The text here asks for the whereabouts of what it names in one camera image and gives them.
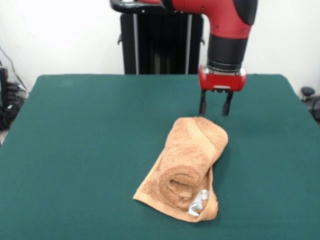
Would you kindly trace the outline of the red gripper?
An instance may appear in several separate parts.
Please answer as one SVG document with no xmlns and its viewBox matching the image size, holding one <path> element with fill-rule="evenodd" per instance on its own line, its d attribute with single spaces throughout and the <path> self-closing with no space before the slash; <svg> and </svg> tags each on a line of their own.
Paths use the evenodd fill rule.
<svg viewBox="0 0 320 240">
<path fill-rule="evenodd" d="M 221 72 L 201 65 L 198 70 L 199 86 L 202 89 L 200 96 L 199 114 L 206 113 L 207 91 L 229 91 L 222 108 L 222 115 L 228 116 L 234 93 L 243 89 L 247 80 L 247 70 L 242 67 L 236 72 Z"/>
</svg>

